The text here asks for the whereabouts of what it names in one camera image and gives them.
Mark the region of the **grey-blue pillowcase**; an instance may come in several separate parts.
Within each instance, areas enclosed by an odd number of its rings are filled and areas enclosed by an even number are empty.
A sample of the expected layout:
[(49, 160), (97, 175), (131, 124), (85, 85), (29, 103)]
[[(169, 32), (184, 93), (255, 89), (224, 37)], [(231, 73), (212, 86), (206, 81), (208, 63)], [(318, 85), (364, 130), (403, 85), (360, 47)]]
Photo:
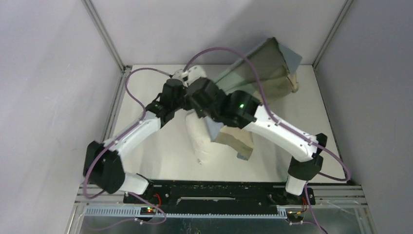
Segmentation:
[[(299, 89), (296, 71), (302, 57), (297, 52), (279, 43), (275, 37), (247, 54), (247, 58), (255, 67), (269, 104)], [(210, 77), (226, 94), (237, 90), (245, 91), (262, 100), (257, 82), (249, 65), (238, 59), (222, 73)], [(222, 123), (204, 118), (208, 134), (212, 142), (227, 145), (237, 152), (237, 158), (249, 160), (253, 153), (252, 133), (239, 128), (227, 127)]]

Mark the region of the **white pillow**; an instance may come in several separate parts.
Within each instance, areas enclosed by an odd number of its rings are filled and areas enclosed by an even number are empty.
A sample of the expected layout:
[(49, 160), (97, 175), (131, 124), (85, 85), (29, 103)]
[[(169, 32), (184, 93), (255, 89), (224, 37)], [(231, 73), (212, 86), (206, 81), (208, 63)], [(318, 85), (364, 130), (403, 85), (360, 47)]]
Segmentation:
[[(184, 84), (189, 87), (198, 78), (206, 78), (205, 70), (195, 65), (183, 72)], [(218, 143), (212, 142), (208, 134), (207, 125), (203, 118), (198, 118), (195, 110), (187, 111), (185, 117), (188, 136), (196, 157), (200, 165), (209, 164), (216, 157), (212, 147), (218, 146)]]

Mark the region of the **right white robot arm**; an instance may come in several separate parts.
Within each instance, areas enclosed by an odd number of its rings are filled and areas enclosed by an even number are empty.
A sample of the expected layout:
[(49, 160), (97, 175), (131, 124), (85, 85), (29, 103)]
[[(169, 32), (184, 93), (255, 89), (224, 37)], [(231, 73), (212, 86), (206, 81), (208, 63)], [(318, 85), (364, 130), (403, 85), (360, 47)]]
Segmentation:
[(187, 131), (198, 162), (210, 163), (223, 155), (241, 156), (248, 160), (258, 151), (258, 143), (252, 136), (256, 134), (291, 154), (283, 197), (290, 204), (301, 200), (305, 184), (319, 172), (313, 171), (309, 163), (320, 155), (321, 149), (316, 146), (321, 144), (320, 135), (305, 133), (280, 118), (269, 109), (268, 102), (263, 100), (259, 92), (260, 87), (275, 88), (270, 98), (278, 100), (295, 90), (296, 86), (291, 83), (293, 81), (296, 81), (294, 75), (272, 75), (260, 84), (248, 83), (234, 72), (221, 77), (217, 85), (227, 96), (234, 92), (247, 94), (257, 99), (259, 106), (252, 111), (252, 122), (235, 127), (216, 122), (209, 116), (198, 117), (195, 111), (189, 111), (186, 116)]

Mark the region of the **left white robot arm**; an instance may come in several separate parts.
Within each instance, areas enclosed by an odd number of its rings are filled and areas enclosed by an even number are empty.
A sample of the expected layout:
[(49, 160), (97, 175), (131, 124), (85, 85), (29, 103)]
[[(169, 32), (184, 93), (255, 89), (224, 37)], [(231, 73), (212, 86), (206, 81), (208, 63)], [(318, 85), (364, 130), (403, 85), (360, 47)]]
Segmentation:
[(185, 82), (182, 70), (168, 75), (162, 92), (147, 106), (143, 113), (129, 126), (113, 137), (91, 142), (86, 151), (83, 175), (84, 185), (89, 182), (103, 192), (118, 191), (134, 193), (142, 203), (152, 201), (154, 190), (150, 180), (140, 174), (126, 172), (127, 156), (146, 138), (164, 127), (185, 106)]

